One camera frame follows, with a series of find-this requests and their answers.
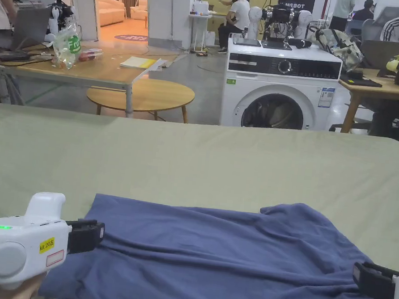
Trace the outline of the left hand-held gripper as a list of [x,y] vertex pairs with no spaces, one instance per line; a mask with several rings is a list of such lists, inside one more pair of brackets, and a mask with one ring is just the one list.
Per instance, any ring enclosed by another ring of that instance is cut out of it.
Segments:
[[65,199],[62,193],[36,193],[24,215],[0,217],[0,287],[15,289],[63,264],[67,255],[92,251],[101,243],[105,224],[63,220]]

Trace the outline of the person's left hand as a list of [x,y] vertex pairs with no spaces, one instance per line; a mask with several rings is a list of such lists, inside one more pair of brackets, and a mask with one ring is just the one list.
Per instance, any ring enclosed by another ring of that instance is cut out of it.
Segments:
[[36,296],[47,273],[37,274],[24,281],[18,288],[6,290],[0,287],[0,299],[32,299]]

